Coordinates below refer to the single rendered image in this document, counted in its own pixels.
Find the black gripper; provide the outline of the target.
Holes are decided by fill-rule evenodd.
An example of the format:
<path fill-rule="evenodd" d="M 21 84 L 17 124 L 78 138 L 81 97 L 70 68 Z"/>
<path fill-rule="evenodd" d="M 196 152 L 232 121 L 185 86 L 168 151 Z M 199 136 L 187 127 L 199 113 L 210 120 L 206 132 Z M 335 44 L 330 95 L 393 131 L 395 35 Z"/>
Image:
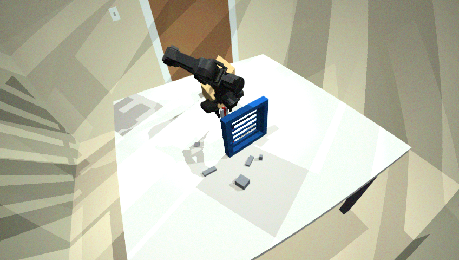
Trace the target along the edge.
<path fill-rule="evenodd" d="M 214 87 L 214 86 L 212 86 L 212 88 L 214 89 L 214 92 L 215 92 L 215 94 L 213 94 L 214 97 L 215 97 L 215 100 L 213 100 L 213 101 L 211 101 L 209 99 L 204 100 L 204 101 L 200 102 L 200 107 L 206 113 L 209 114 L 211 112 L 214 112 L 217 115 L 217 117 L 220 118 L 220 114 L 219 114 L 219 109 L 220 108 L 218 108 L 218 104 L 219 104 L 218 98 L 219 98 L 219 94 L 221 92 L 225 93 L 227 88 L 224 88 L 224 87 L 217 88 L 217 87 Z M 242 97 L 242 96 L 244 96 L 244 91 L 243 90 L 240 92 L 240 97 Z"/>

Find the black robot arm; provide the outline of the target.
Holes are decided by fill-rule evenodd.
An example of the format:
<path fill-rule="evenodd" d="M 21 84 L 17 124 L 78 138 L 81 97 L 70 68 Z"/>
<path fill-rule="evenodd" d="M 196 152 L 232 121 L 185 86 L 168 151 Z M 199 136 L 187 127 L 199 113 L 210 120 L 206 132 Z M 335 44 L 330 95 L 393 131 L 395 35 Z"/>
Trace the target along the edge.
<path fill-rule="evenodd" d="M 218 102 L 231 110 L 240 101 L 240 92 L 245 86 L 243 77 L 227 72 L 227 67 L 213 58 L 195 58 L 179 52 L 179 48 L 171 44 L 167 47 L 162 58 L 164 64 L 168 66 L 181 67 L 194 75 L 198 82 L 206 86 L 217 88 L 227 88 L 225 93 L 220 93 Z M 222 68 L 219 68 L 218 66 Z M 229 91 L 232 90 L 234 92 Z"/>

